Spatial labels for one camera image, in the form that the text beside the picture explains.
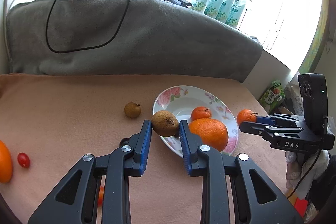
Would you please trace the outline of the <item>small mandarin with stem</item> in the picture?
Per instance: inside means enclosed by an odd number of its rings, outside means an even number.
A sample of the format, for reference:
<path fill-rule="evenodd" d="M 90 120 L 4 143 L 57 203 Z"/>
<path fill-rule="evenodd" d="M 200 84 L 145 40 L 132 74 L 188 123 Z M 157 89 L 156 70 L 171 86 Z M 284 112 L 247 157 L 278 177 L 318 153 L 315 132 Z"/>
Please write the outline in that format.
<path fill-rule="evenodd" d="M 236 121 L 238 125 L 240 125 L 242 122 L 256 122 L 257 116 L 258 113 L 252 110 L 244 109 L 238 113 Z"/>

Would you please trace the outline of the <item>large cherry tomato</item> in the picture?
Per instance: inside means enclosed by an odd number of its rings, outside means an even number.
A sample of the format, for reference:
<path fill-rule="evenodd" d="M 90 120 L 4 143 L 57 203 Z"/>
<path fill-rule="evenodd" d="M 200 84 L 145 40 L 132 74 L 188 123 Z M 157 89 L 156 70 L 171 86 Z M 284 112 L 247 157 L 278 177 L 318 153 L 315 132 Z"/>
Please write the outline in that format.
<path fill-rule="evenodd" d="M 98 206 L 101 206 L 104 200 L 104 187 L 100 186 L 99 194 L 98 194 Z"/>

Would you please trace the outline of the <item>large orange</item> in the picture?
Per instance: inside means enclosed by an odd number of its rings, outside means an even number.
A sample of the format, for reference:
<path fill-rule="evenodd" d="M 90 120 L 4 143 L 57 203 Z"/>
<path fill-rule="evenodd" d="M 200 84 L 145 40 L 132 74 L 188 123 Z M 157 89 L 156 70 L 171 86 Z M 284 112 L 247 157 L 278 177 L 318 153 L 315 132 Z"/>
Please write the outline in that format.
<path fill-rule="evenodd" d="M 228 130 L 221 121 L 210 118 L 196 119 L 189 123 L 191 133 L 199 135 L 203 144 L 223 151 L 228 144 Z"/>

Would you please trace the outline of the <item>oval orange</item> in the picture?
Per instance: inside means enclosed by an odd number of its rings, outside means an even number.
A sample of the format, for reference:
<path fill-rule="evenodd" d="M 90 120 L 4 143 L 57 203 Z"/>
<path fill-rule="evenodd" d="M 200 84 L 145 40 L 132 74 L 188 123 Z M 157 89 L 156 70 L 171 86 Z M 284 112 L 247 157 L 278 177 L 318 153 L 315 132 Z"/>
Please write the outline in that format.
<path fill-rule="evenodd" d="M 8 183 L 13 175 L 11 154 L 5 143 L 0 141 L 0 182 Z"/>

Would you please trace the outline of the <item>brown longan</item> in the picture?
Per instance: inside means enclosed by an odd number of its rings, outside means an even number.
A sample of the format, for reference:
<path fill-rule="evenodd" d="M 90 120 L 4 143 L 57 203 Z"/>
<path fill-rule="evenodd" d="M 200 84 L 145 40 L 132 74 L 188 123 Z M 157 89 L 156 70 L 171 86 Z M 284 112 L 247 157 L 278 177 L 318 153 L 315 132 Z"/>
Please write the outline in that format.
<path fill-rule="evenodd" d="M 152 116 L 151 125 L 154 132 L 163 137 L 173 136 L 179 131 L 178 120 L 167 110 L 156 112 Z"/>
<path fill-rule="evenodd" d="M 124 107 L 124 113 L 129 118 L 137 118 L 141 114 L 140 104 L 129 102 Z"/>

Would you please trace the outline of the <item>dark cherry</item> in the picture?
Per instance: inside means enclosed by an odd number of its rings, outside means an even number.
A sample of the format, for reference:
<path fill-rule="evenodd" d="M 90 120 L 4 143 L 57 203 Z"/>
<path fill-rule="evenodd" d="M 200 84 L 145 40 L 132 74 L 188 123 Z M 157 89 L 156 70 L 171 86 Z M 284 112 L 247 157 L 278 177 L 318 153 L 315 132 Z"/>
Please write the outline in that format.
<path fill-rule="evenodd" d="M 123 139 L 120 141 L 119 147 L 128 145 L 128 144 L 129 144 L 129 140 L 130 140 L 129 138 L 123 138 Z"/>

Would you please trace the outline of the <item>green carton box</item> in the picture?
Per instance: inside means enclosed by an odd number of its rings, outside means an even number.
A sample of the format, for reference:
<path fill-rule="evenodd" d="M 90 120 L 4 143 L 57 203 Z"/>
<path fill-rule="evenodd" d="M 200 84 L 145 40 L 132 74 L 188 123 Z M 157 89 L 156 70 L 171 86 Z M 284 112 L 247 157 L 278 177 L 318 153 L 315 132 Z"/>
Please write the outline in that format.
<path fill-rule="evenodd" d="M 285 99 L 284 89 L 279 80 L 272 81 L 259 98 L 259 104 L 270 114 Z"/>

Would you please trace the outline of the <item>white glove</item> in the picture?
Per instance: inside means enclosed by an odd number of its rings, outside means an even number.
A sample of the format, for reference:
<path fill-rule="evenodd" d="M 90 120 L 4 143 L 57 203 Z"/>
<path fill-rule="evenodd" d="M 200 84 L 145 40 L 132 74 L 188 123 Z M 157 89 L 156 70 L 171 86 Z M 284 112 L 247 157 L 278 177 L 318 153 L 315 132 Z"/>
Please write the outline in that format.
<path fill-rule="evenodd" d="M 330 162 L 330 156 L 327 150 L 322 150 L 321 153 L 311 155 L 303 164 L 298 163 L 298 155 L 295 152 L 285 152 L 287 169 L 286 169 L 286 188 L 295 189 L 298 183 L 302 182 L 294 192 L 300 199 L 304 199 L 313 183 L 313 180 L 320 178 Z"/>

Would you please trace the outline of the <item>small red cherry tomato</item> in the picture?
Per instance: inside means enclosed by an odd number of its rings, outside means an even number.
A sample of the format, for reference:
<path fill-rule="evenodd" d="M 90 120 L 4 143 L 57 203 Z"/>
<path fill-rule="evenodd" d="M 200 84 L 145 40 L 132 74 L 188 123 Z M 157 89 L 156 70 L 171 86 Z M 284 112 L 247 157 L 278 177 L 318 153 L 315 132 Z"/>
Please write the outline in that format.
<path fill-rule="evenodd" d="M 29 156 L 24 153 L 24 152 L 20 152 L 17 155 L 17 161 L 18 164 L 22 167 L 22 168 L 29 168 L 30 167 L 30 158 Z"/>

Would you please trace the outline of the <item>pink blanket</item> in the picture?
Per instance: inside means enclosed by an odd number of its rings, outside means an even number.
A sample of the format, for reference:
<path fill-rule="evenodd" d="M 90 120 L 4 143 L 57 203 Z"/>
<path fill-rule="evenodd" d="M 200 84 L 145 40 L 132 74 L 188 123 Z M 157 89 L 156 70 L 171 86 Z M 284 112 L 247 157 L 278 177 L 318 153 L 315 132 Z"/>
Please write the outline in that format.
<path fill-rule="evenodd" d="M 172 86 L 189 85 L 221 99 L 234 114 L 265 110 L 241 83 L 192 76 L 52 77 L 1 76 L 1 140 L 13 160 L 20 152 L 29 168 L 13 163 L 13 176 L 1 194 L 13 213 L 26 223 L 46 195 L 86 153 L 111 153 L 120 140 L 140 131 L 152 116 L 157 95 Z M 127 103 L 140 104 L 129 118 Z M 147 168 L 130 184 L 133 223 L 199 223 L 202 179 L 190 177 L 183 160 L 153 134 Z"/>

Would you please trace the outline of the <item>floral white plate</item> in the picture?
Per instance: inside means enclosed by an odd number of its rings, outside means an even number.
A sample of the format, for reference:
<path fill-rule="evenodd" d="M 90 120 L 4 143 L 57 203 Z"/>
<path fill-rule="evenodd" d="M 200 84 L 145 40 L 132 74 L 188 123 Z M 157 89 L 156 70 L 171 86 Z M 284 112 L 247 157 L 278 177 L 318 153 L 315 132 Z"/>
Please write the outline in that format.
<path fill-rule="evenodd" d="M 161 110 L 171 112 L 180 122 L 191 122 L 194 108 L 203 106 L 210 109 L 212 118 L 225 124 L 228 130 L 228 144 L 223 154 L 232 155 L 239 139 L 238 125 L 230 109 L 218 97 L 201 88 L 187 85 L 173 86 L 161 92 L 154 101 L 155 114 Z"/>

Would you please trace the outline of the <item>grey cushion blanket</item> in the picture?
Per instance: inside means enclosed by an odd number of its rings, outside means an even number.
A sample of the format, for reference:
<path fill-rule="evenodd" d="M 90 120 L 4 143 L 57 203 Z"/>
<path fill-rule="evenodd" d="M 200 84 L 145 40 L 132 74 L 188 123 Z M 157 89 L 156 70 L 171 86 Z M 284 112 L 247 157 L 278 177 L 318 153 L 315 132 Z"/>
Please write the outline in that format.
<path fill-rule="evenodd" d="M 35 0 L 6 18 L 9 68 L 32 75 L 189 75 L 244 81 L 263 48 L 162 0 Z"/>

